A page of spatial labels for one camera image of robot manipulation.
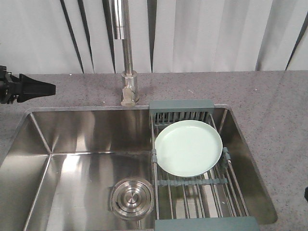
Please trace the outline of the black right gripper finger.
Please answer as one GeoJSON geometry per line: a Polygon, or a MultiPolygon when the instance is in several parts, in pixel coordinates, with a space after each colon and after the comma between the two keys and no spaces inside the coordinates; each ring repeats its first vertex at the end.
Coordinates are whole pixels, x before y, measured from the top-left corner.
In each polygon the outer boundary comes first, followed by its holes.
{"type": "Polygon", "coordinates": [[[304,198],[305,198],[305,200],[308,202],[308,186],[305,188],[305,191],[304,191],[304,198]]]}

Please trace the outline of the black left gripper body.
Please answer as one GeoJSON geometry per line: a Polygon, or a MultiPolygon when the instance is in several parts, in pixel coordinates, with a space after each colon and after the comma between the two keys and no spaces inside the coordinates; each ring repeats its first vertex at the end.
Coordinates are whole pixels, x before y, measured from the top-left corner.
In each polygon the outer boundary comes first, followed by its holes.
{"type": "Polygon", "coordinates": [[[7,67],[0,66],[0,103],[10,104],[13,103],[19,96],[17,86],[20,79],[7,71],[7,67]]]}

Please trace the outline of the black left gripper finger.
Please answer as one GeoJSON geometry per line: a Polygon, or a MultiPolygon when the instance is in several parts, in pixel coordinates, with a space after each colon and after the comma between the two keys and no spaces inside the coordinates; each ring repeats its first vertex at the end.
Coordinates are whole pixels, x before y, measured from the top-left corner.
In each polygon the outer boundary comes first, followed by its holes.
{"type": "Polygon", "coordinates": [[[56,86],[51,83],[34,80],[24,74],[19,74],[20,93],[18,102],[23,103],[30,99],[53,96],[56,94],[56,86]]]}

